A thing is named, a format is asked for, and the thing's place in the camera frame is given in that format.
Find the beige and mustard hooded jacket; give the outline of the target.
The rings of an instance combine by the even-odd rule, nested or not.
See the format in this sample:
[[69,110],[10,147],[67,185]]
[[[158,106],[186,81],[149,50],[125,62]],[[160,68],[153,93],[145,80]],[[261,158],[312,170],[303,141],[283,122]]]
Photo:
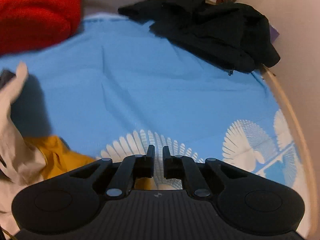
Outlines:
[[21,135],[12,122],[11,107],[27,79],[28,68],[23,62],[14,73],[7,70],[1,73],[1,233],[5,239],[19,232],[11,205],[21,190],[95,161],[70,150],[55,135]]

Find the black jacket pile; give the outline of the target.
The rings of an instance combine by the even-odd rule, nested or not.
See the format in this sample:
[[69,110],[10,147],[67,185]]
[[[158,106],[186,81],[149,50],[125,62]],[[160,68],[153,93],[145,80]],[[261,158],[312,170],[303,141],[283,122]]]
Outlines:
[[280,61],[266,16],[243,3],[206,0],[144,0],[118,13],[145,23],[150,31],[229,72],[250,73]]

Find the blue white patterned bedsheet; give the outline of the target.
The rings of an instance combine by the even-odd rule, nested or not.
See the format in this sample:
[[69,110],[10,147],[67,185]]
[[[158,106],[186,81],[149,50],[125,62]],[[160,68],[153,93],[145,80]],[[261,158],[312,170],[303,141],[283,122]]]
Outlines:
[[[94,162],[13,199],[10,239],[304,239],[305,174],[286,119],[257,72],[229,74],[106,14],[43,50],[1,57],[28,79],[11,107],[23,137],[57,136]],[[155,147],[152,178],[106,190],[124,158]],[[211,197],[165,179],[163,147],[191,157]]]

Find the red folded quilt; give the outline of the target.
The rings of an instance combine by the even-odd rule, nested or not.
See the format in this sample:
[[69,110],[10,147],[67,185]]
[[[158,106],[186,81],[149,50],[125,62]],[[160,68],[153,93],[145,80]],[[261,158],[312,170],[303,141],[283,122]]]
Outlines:
[[1,54],[60,43],[80,19],[81,0],[1,0]]

